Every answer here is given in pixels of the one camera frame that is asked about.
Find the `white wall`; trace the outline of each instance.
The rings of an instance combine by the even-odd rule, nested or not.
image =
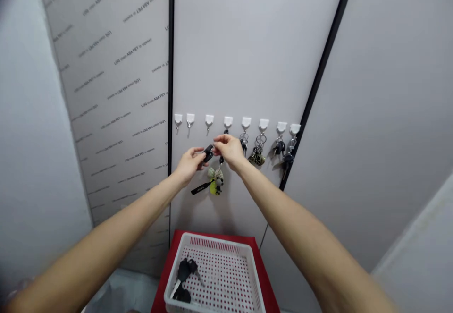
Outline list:
[[[91,229],[41,0],[1,0],[0,283],[38,275]]]
[[[372,271],[453,169],[453,0],[349,0],[285,191]],[[318,309],[269,229],[282,308]]]
[[[401,312],[451,312],[452,219],[453,175],[373,272]]]
[[[270,120],[260,170],[278,185],[281,160],[268,153],[278,121],[300,123],[311,84],[339,0],[175,0],[173,111],[183,114],[173,131],[172,168],[191,146],[208,146],[233,117],[230,134],[238,137],[242,117],[251,117],[250,156],[259,119]],[[189,131],[186,113],[195,114]],[[214,115],[206,131],[205,115]],[[210,162],[218,167],[219,158]],[[171,204],[171,229],[253,236],[261,242],[266,221],[243,182],[225,164],[221,195],[190,190],[208,181],[198,173]]]

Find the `white plastic hook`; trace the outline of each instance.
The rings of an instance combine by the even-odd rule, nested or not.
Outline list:
[[[179,126],[181,125],[181,123],[183,122],[183,115],[181,114],[175,114],[175,128],[176,130],[179,130]]]
[[[259,128],[261,131],[264,131],[268,128],[269,126],[269,120],[268,119],[260,119],[260,125]]]
[[[223,120],[223,124],[225,125],[225,127],[226,127],[227,129],[229,129],[230,126],[232,126],[232,124],[233,124],[233,117],[227,117],[227,116],[225,116],[225,118],[224,118],[224,120]]]
[[[212,115],[206,115],[205,122],[206,122],[206,125],[207,125],[207,126],[212,125],[212,123],[214,122],[214,116],[212,116]]]
[[[250,127],[252,119],[250,117],[242,117],[242,127],[247,130]]]
[[[195,115],[194,114],[187,114],[187,127],[190,129],[192,124],[195,122]]]
[[[286,122],[277,122],[277,132],[279,135],[285,132],[287,125],[288,123]]]
[[[291,124],[289,126],[289,132],[293,136],[296,136],[299,133],[300,130],[301,130],[301,125],[300,124]]]
[[[209,127],[212,125],[212,123],[214,123],[214,116],[213,115],[206,115],[206,118],[205,118],[205,123],[206,123],[206,129],[207,129],[207,133],[206,133],[206,136],[208,135],[209,133]]]

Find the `key fob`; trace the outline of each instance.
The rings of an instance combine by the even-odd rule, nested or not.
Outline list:
[[[204,153],[206,153],[206,157],[204,158],[203,163],[206,163],[207,161],[209,161],[214,156],[214,153],[212,152],[212,148],[213,148],[213,146],[212,146],[212,144],[210,144],[203,151]]]

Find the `key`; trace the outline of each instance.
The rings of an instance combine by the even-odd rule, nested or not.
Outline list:
[[[278,141],[274,147],[274,156],[272,158],[274,158],[275,155],[280,155],[282,151],[285,151],[285,143],[283,143],[283,141]]]
[[[277,150],[277,155],[280,155],[281,153],[285,153],[286,150],[286,144],[283,141],[279,142],[279,150]]]
[[[173,297],[175,300],[179,300],[182,302],[190,303],[191,297],[190,293],[187,289],[183,288],[182,284],[179,284],[178,289],[176,290],[175,296]]]
[[[291,163],[293,163],[294,161],[294,156],[291,155],[291,154],[286,154],[284,157],[283,157],[283,177],[282,177],[282,180],[285,179],[286,177],[286,172],[288,171],[289,169],[289,166],[291,165]]]
[[[178,280],[176,281],[175,287],[173,288],[173,291],[171,292],[170,298],[174,299],[174,295],[175,295],[176,291],[178,290],[179,285],[182,282],[187,280],[187,278],[189,277],[190,273],[191,273],[191,271],[190,271],[189,262],[187,262],[187,258],[185,258],[184,260],[182,260],[179,263],[178,277],[177,277]]]
[[[203,162],[202,163],[206,163],[207,161],[209,161],[213,156],[214,156],[214,153],[212,152],[212,148],[214,148],[212,146],[212,144],[208,145],[208,147],[203,151],[205,154],[206,154],[206,157],[204,158]]]
[[[206,287],[203,280],[201,279],[200,273],[198,272],[198,265],[193,259],[189,260],[189,268],[190,268],[190,273],[195,274],[197,276],[198,280],[200,281],[201,286]]]
[[[244,151],[244,157],[247,155],[247,145],[248,142],[241,139],[242,150]]]

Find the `white plastic basket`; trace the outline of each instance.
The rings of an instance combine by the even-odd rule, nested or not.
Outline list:
[[[183,283],[190,304],[170,298],[179,263],[194,259],[206,287],[191,274]],[[184,233],[164,293],[168,312],[265,313],[253,251],[249,245]]]

